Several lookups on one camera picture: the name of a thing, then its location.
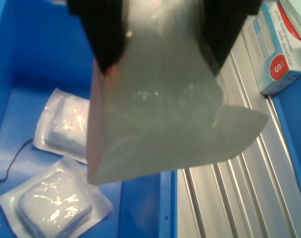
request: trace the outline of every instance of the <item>blue plastic container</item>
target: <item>blue plastic container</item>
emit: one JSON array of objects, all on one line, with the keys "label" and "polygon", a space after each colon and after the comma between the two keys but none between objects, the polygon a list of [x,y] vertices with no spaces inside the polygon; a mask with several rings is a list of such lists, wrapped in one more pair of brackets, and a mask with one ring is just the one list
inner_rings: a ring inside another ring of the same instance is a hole
[{"label": "blue plastic container", "polygon": [[[33,138],[52,91],[89,98],[93,54],[76,17],[46,0],[0,0],[0,179],[22,144]],[[61,157],[24,148],[0,184],[0,195]],[[109,216],[82,237],[176,237],[176,172],[100,186]],[[14,237],[0,208],[0,237]]]},{"label": "blue plastic container", "polygon": [[274,97],[301,192],[301,77]]}]

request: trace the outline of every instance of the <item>blue container wall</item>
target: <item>blue container wall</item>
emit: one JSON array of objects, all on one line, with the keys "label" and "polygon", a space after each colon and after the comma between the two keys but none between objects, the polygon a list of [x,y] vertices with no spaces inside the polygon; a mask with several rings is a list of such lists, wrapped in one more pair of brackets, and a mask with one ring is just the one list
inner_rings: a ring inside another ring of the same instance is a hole
[{"label": "blue container wall", "polygon": [[301,191],[301,77],[274,97]]},{"label": "blue container wall", "polygon": [[12,57],[15,33],[12,11],[10,1],[0,0],[0,126],[13,80]]},{"label": "blue container wall", "polygon": [[76,16],[47,0],[11,0],[16,21],[16,68],[35,78],[90,85],[93,54]]}]

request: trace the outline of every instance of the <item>transparent plastic bag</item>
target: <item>transparent plastic bag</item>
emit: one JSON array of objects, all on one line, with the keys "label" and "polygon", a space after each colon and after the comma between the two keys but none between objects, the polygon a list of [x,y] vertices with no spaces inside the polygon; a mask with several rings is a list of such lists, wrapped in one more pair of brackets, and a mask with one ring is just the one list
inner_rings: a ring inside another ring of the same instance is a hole
[{"label": "transparent plastic bag", "polygon": [[200,35],[202,1],[124,3],[124,53],[104,75],[94,67],[88,181],[216,163],[246,149],[267,116],[227,104],[216,61]]},{"label": "transparent plastic bag", "polygon": [[84,167],[68,156],[2,195],[0,205],[19,238],[75,238],[113,207],[86,182]]},{"label": "transparent plastic bag", "polygon": [[89,100],[55,89],[37,124],[34,145],[86,163]]}]

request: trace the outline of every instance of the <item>clear plastic pouch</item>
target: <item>clear plastic pouch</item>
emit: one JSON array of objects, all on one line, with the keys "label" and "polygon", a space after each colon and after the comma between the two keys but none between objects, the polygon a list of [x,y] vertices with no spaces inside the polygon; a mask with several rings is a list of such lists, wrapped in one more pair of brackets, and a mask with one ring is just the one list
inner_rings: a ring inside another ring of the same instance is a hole
[{"label": "clear plastic pouch", "polygon": [[86,182],[84,167],[68,156],[2,195],[0,205],[19,238],[75,238],[113,207]]},{"label": "clear plastic pouch", "polygon": [[246,149],[267,116],[228,105],[217,63],[200,38],[201,1],[124,3],[124,53],[104,75],[94,67],[88,181],[216,163]]},{"label": "clear plastic pouch", "polygon": [[55,89],[37,124],[34,145],[86,163],[89,100]]}]

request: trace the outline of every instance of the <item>red circle logo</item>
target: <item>red circle logo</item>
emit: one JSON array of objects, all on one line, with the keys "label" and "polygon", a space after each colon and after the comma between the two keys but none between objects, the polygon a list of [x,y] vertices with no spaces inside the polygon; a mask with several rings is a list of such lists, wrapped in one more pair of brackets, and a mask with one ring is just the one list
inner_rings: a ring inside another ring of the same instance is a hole
[{"label": "red circle logo", "polygon": [[270,63],[270,76],[275,80],[279,80],[285,73],[289,71],[287,61],[284,55],[277,55]]}]

